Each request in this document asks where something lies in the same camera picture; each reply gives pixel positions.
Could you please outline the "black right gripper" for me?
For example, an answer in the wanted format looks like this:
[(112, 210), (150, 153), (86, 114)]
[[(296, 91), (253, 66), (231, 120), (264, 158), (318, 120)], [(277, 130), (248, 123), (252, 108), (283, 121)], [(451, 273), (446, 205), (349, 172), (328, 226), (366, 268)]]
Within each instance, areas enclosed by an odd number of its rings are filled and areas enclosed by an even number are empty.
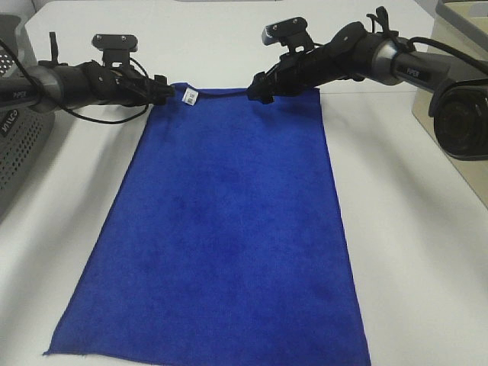
[(313, 50), (285, 53), (280, 62), (267, 72), (254, 75), (246, 94), (250, 101), (270, 104), (275, 96), (297, 96), (313, 88), (335, 80), (361, 82), (359, 75), (347, 62), (353, 60), (358, 43), (366, 38), (366, 30), (360, 22), (344, 26), (328, 43)]

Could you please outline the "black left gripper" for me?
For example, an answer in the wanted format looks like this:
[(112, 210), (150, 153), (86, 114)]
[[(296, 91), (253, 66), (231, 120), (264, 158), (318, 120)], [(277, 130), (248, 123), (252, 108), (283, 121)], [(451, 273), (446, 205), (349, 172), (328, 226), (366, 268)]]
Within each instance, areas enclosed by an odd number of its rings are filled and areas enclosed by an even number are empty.
[(165, 76), (154, 75), (152, 82), (132, 66), (111, 69), (91, 61), (82, 64), (82, 74), (88, 82), (90, 101), (98, 105), (165, 105), (175, 96), (175, 87)]

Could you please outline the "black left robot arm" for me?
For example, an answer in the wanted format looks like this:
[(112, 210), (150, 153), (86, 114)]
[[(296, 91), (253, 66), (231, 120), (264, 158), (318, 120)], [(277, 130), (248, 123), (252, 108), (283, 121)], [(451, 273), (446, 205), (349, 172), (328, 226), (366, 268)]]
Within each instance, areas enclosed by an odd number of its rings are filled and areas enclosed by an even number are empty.
[(108, 68), (95, 61), (77, 66), (33, 66), (24, 77), (1, 79), (1, 110), (30, 108), (48, 113), (89, 105), (164, 105), (175, 95), (162, 75), (153, 79), (132, 66)]

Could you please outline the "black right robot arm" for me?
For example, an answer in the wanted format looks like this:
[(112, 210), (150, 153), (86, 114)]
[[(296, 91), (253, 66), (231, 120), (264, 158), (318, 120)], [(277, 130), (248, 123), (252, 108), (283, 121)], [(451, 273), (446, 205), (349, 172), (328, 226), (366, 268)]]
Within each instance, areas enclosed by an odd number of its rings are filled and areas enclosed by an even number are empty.
[(288, 51), (254, 76), (250, 100), (269, 104), (276, 96), (294, 97), (336, 80), (407, 82), (431, 93), (428, 116), (445, 153), (461, 161), (487, 158), (485, 61), (429, 38), (405, 39), (388, 28), (373, 33), (360, 22), (344, 26), (323, 45), (281, 22), (263, 30), (262, 42), (280, 43)]

